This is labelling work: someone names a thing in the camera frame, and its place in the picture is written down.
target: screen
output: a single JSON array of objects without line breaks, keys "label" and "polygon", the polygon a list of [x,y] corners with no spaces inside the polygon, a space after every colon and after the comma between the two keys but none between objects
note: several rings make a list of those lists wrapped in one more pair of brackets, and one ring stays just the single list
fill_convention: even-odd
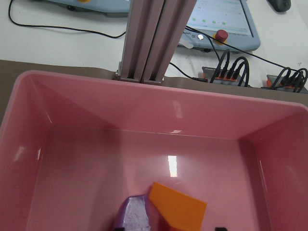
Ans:
[{"label": "screen", "polygon": [[251,35],[240,0],[197,0],[187,23],[195,29]]}]

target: orange object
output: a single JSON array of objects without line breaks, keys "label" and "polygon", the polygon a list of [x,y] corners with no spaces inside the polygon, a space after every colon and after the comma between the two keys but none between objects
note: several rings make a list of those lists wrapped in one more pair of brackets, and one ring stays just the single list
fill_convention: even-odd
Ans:
[{"label": "orange object", "polygon": [[152,186],[149,199],[171,227],[170,231],[200,231],[206,202],[157,182]]}]

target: computer mouse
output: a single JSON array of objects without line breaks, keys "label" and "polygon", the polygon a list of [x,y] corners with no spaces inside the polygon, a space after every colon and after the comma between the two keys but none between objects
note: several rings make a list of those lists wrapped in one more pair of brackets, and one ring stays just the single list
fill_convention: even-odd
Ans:
[{"label": "computer mouse", "polygon": [[268,0],[277,12],[285,12],[291,7],[291,0]]}]

